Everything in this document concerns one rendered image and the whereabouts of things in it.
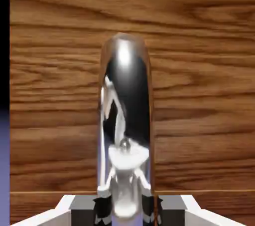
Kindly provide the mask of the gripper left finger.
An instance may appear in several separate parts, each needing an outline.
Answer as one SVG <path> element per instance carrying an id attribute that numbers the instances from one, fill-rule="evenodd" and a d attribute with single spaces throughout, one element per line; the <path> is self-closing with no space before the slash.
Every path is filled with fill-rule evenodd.
<path id="1" fill-rule="evenodd" d="M 64 195 L 57 206 L 11 226 L 95 226 L 95 196 Z"/>

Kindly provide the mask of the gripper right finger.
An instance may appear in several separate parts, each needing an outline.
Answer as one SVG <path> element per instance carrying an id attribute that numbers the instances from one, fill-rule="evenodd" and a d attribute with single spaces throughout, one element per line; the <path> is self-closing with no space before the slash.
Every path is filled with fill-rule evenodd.
<path id="1" fill-rule="evenodd" d="M 192 195 L 158 196 L 158 226 L 246 226 L 206 209 Z"/>

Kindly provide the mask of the curved shiny metal handle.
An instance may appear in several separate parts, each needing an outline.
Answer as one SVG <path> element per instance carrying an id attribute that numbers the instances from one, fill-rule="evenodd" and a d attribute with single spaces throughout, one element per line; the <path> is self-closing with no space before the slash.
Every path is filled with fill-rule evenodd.
<path id="1" fill-rule="evenodd" d="M 154 226 L 150 60 L 137 36 L 117 33 L 100 56 L 95 226 Z"/>

